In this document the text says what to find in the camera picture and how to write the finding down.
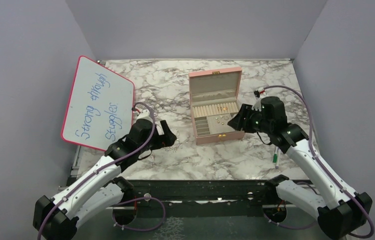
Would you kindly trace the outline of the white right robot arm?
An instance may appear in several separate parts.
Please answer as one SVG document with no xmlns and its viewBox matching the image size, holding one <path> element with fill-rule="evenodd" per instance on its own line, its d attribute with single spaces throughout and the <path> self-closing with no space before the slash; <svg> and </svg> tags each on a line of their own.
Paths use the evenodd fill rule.
<svg viewBox="0 0 375 240">
<path fill-rule="evenodd" d="M 295 205 L 312 216 L 332 240 L 339 240 L 370 222 L 371 197 L 345 183 L 316 154 L 305 131 L 288 122 L 285 105 L 278 97 L 262 98 L 260 109 L 243 104 L 227 124 L 236 131 L 267 134 L 270 144 L 293 160 L 318 190 L 318 193 L 311 192 L 279 175 L 265 183 L 264 198 L 269 203 L 284 200 Z"/>
</svg>

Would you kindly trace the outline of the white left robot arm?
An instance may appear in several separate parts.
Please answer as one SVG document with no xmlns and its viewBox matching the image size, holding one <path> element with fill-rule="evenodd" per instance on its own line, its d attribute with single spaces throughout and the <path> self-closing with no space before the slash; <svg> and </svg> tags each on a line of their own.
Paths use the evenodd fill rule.
<svg viewBox="0 0 375 240">
<path fill-rule="evenodd" d="M 82 177 L 53 197 L 40 197 L 33 216 L 37 239 L 71 240 L 79 227 L 103 209 L 112 205 L 135 208 L 139 198 L 121 173 L 140 161 L 144 152 L 174 145 L 176 135 L 165 120 L 160 124 L 162 134 L 153 120 L 137 119 L 129 133 L 112 143 Z"/>
</svg>

